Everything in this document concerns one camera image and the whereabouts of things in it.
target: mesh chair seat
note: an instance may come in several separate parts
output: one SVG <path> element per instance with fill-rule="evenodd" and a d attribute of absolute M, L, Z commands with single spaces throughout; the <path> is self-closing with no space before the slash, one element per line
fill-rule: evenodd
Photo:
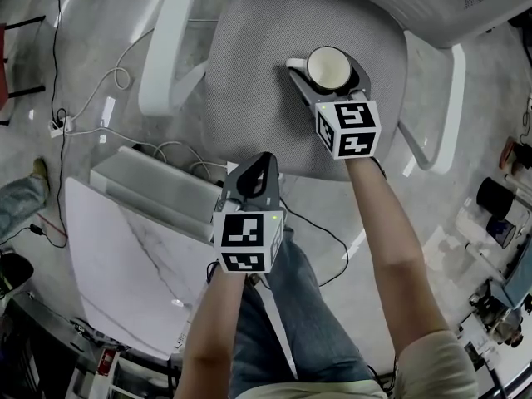
<path fill-rule="evenodd" d="M 376 157 L 386 157 L 406 85 L 406 40 L 368 0 L 229 0 L 205 76 L 205 146 L 237 163 L 270 151 L 283 173 L 346 180 L 285 67 L 320 46 L 343 50 L 369 75 L 382 124 Z"/>

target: concrete floor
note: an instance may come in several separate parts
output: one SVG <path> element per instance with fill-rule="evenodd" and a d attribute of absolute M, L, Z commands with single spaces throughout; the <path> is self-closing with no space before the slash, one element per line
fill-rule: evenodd
<path fill-rule="evenodd" d="M 224 0 L 198 0 L 192 18 L 216 19 Z M 112 68 L 119 55 L 154 25 L 150 15 L 156 0 L 63 0 L 64 16 L 58 34 L 57 59 L 60 75 L 56 108 L 77 113 L 101 76 Z M 53 61 L 52 39 L 57 18 L 56 0 L 0 0 L 3 22 L 47 15 L 41 26 L 29 26 L 7 33 L 5 56 L 7 75 L 13 89 L 43 82 L 47 91 L 11 100 L 0 112 L 0 183 L 26 175 L 32 160 L 43 156 L 50 170 L 52 195 L 57 194 L 61 139 L 51 140 L 47 123 L 51 117 Z M 208 56 L 216 24 L 191 22 L 185 36 L 179 73 Z M 175 117 L 148 118 L 138 108 L 139 79 L 150 39 L 135 46 L 123 61 L 134 82 L 130 90 L 119 91 L 112 78 L 106 79 L 92 103 L 76 124 L 93 129 L 102 123 L 104 108 L 112 106 L 109 127 L 137 140 L 159 144 L 166 140 L 186 140 L 206 160 L 216 161 L 201 145 L 201 86 Z M 432 152 L 445 111 L 450 78 L 445 54 L 408 36 L 409 77 L 401 118 L 414 126 L 421 142 Z M 481 226 L 489 215 L 475 204 L 475 193 L 486 177 L 502 180 L 497 169 L 500 151 L 509 135 L 522 130 L 521 115 L 530 92 L 530 67 L 517 32 L 507 24 L 463 43 L 467 57 L 467 78 L 461 130 L 454 164 L 446 175 L 421 171 L 406 142 L 397 134 L 390 155 L 383 162 L 392 188 L 405 207 L 426 255 L 431 285 L 438 303 L 451 325 L 468 312 L 468 297 L 487 277 L 484 269 L 466 253 L 472 242 L 489 259 L 504 267 L 512 247 L 502 251 Z M 89 169 L 126 144 L 113 135 L 98 132 L 68 140 L 64 178 L 75 176 L 87 181 Z M 167 155 L 171 164 L 186 167 L 193 162 L 188 151 L 173 148 Z M 216 177 L 223 171 L 213 169 Z M 323 296 L 361 349 L 379 372 L 391 369 L 392 344 L 387 333 L 372 277 L 370 254 L 349 184 L 285 176 L 282 185 L 287 204 L 295 211 L 330 229 L 352 246 L 353 256 L 346 273 L 323 288 Z M 41 214 L 58 224 L 57 203 L 50 199 Z M 511 217 L 523 224 L 525 212 L 516 206 Z M 33 223 L 41 224 L 37 218 Z M 297 231 L 296 240 L 308 253 L 320 280 L 330 278 L 345 264 L 343 251 L 326 234 L 299 219 L 288 218 Z M 62 238 L 48 233 L 56 242 Z M 13 245 L 35 266 L 34 289 L 49 306 L 66 316 L 82 316 L 76 280 L 68 249 L 54 249 L 42 238 L 21 234 Z M 264 292 L 276 328 L 280 327 L 273 300 Z"/>

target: jeans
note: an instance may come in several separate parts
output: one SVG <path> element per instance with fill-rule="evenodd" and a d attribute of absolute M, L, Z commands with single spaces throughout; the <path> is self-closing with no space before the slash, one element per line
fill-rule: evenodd
<path fill-rule="evenodd" d="M 49 191 L 40 175 L 29 175 L 0 188 L 0 239 L 44 208 Z"/>
<path fill-rule="evenodd" d="M 280 382 L 355 382 L 372 374 L 351 338 L 334 317 L 319 291 L 305 253 L 293 242 L 293 231 L 283 242 L 266 275 L 277 305 L 298 380 L 295 380 L 264 303 L 254 287 L 244 285 L 234 344 L 229 397 Z"/>

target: beige shirt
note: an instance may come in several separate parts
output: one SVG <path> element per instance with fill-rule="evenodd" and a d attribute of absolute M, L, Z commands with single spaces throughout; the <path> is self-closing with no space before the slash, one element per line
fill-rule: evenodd
<path fill-rule="evenodd" d="M 434 332 L 408 346 L 397 363 L 397 399 L 476 399 L 475 369 L 450 331 Z M 255 387 L 237 399 L 387 398 L 373 380 L 362 382 L 285 382 Z"/>

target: mug rim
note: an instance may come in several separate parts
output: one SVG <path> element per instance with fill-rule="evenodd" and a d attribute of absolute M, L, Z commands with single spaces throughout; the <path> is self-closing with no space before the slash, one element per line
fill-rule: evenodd
<path fill-rule="evenodd" d="M 310 71 L 308 70 L 308 61 L 310 61 L 310 58 L 312 57 L 312 55 L 318 51 L 319 49 L 323 49 L 323 48 L 331 48 L 331 49 L 334 49 L 334 50 L 338 50 L 340 53 L 343 54 L 343 57 L 346 58 L 347 60 L 347 63 L 349 64 L 349 77 L 347 78 L 347 80 L 341 85 L 341 86 L 338 86 L 338 87 L 333 87 L 333 88 L 330 88 L 330 87 L 325 87 L 325 86 L 322 86 L 321 84 L 319 84 L 316 80 L 314 80 L 311 75 L 310 75 Z M 305 68 L 307 70 L 307 73 L 308 73 L 308 77 L 310 78 L 310 80 L 312 80 L 314 83 L 316 83 L 318 86 L 320 86 L 322 89 L 325 89 L 325 90 L 337 90 L 341 87 L 344 87 L 348 82 L 349 80 L 351 80 L 351 62 L 349 62 L 349 59 L 347 58 L 346 54 L 344 51 L 338 49 L 337 47 L 335 46 L 320 46 L 320 47 L 316 47 L 313 51 L 310 52 L 310 55 L 308 55 L 307 57 L 307 63 L 305 64 Z"/>

